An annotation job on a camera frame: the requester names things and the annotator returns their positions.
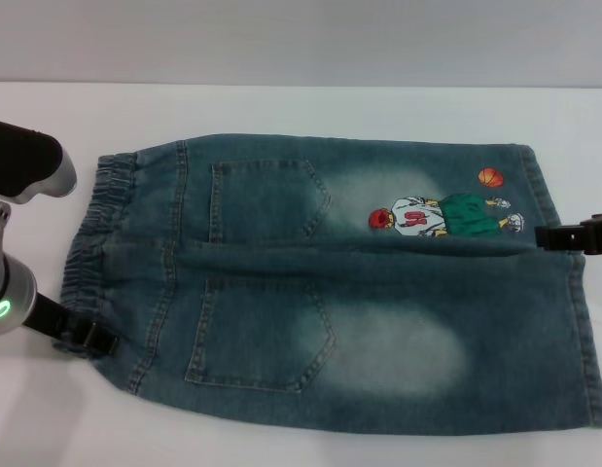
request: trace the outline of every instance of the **white surface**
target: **white surface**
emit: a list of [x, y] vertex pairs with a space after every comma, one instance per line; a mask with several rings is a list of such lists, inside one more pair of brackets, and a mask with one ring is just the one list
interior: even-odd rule
[[0, 0], [0, 80], [602, 87], [602, 0]]
[[[96, 158], [215, 132], [530, 144], [565, 223], [602, 212], [602, 90], [266, 89], [0, 84], [0, 120], [49, 133], [80, 184], [14, 206], [7, 250], [57, 297]], [[602, 257], [585, 287], [602, 372]], [[32, 332], [0, 337], [0, 467], [602, 465], [602, 431], [353, 436], [185, 413], [112, 387]]]

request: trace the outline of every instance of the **white table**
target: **white table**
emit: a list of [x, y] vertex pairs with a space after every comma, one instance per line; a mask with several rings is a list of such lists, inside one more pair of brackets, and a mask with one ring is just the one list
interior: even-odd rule
[[[56, 137], [79, 186], [14, 206], [6, 248], [58, 297], [100, 155], [216, 132], [531, 145], [564, 223], [602, 212], [602, 90], [2, 84], [0, 120]], [[602, 257], [585, 289], [602, 373]], [[602, 465], [602, 431], [354, 436], [185, 413], [111, 386], [18, 329], [0, 336], [0, 467]]]

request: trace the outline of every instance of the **faded denim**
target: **faded denim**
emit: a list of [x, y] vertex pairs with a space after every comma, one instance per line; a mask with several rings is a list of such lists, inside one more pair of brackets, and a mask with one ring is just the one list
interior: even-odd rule
[[102, 375], [188, 411], [602, 428], [584, 257], [534, 241], [558, 224], [525, 146], [207, 136], [100, 159], [62, 301], [121, 335]]

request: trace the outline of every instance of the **white jersey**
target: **white jersey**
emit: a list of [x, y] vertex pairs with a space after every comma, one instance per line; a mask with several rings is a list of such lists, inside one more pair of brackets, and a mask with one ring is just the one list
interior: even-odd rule
[[391, 212], [394, 227], [402, 235], [431, 236], [435, 231], [445, 230], [441, 209], [436, 204], [426, 204], [426, 198], [398, 199]]

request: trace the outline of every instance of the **back pocket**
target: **back pocket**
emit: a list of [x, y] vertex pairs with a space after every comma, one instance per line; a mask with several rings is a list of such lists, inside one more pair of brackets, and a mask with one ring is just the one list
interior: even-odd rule
[[312, 284], [210, 278], [186, 381], [301, 392], [335, 344]]
[[214, 163], [210, 242], [310, 236], [330, 204], [329, 193], [308, 161]]

